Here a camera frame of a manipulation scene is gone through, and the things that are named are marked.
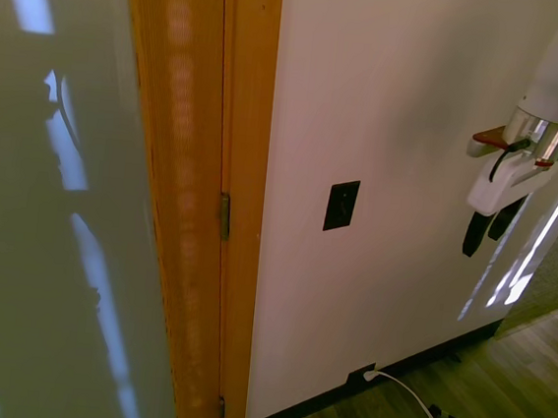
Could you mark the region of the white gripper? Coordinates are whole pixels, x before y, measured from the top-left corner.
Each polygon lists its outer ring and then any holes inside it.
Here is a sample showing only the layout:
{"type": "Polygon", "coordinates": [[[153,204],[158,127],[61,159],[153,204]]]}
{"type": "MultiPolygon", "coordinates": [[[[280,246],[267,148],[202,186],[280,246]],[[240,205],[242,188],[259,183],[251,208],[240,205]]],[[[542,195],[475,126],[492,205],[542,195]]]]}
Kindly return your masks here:
{"type": "Polygon", "coordinates": [[[500,240],[528,195],[542,188],[558,173],[558,161],[536,158],[535,148],[536,145],[531,145],[503,155],[504,150],[495,146],[475,139],[468,142],[467,154],[483,158],[484,165],[466,198],[475,213],[465,232],[462,248],[465,256],[475,254],[487,229],[490,239],[500,240]]]}

